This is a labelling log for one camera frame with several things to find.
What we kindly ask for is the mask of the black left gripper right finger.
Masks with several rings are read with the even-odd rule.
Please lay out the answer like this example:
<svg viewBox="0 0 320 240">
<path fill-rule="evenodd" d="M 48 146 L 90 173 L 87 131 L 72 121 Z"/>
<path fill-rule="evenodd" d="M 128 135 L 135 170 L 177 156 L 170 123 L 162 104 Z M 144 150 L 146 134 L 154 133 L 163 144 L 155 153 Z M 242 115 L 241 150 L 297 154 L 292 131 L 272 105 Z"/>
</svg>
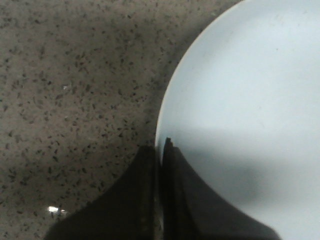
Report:
<svg viewBox="0 0 320 240">
<path fill-rule="evenodd" d="M 170 138 L 161 165 L 161 201 L 166 240 L 278 240 L 270 227 L 241 212 L 193 170 Z"/>
</svg>

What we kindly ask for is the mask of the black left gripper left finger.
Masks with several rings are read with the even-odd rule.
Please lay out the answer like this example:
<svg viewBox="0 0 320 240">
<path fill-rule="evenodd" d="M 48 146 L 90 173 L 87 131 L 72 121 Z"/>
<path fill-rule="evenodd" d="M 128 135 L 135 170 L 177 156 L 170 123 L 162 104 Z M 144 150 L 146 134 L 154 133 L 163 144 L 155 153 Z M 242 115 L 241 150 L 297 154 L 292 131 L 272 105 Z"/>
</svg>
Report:
<svg viewBox="0 0 320 240">
<path fill-rule="evenodd" d="M 46 240 L 152 240 L 155 149 L 141 146 L 125 173 L 99 198 L 52 226 Z"/>
</svg>

